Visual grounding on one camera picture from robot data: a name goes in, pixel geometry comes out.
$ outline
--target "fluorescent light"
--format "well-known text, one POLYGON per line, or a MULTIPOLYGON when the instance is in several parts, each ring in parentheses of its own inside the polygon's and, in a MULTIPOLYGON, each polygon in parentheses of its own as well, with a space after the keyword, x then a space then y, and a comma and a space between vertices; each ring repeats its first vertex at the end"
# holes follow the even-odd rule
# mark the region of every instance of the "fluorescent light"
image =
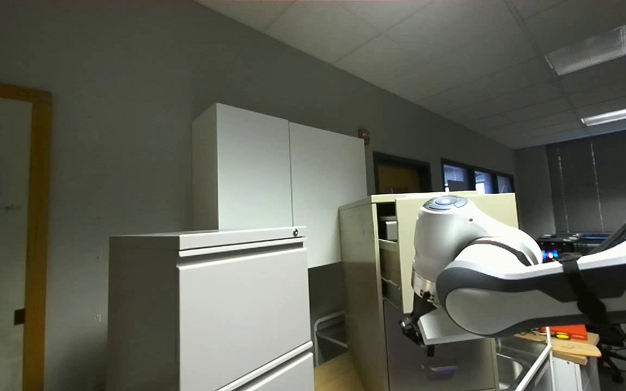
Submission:
POLYGON ((609 114, 601 114, 601 115, 591 115, 591 117, 582 117, 581 122, 584 126, 601 126, 601 124, 610 124, 610 122, 622 122, 622 119, 626 119, 626 110, 609 112, 609 114))
POLYGON ((626 24, 574 46, 547 53, 545 62, 559 76, 565 76, 620 56, 626 56, 626 24))

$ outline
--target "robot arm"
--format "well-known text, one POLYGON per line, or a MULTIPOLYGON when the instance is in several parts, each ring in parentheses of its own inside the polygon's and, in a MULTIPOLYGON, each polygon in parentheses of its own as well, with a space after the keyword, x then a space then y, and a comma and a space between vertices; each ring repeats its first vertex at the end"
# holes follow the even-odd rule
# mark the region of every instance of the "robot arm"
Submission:
POLYGON ((432 198, 417 219, 416 311, 402 329, 427 344, 441 323, 480 337, 626 323, 626 226, 610 240, 603 253, 542 264, 526 233, 466 198, 432 198))

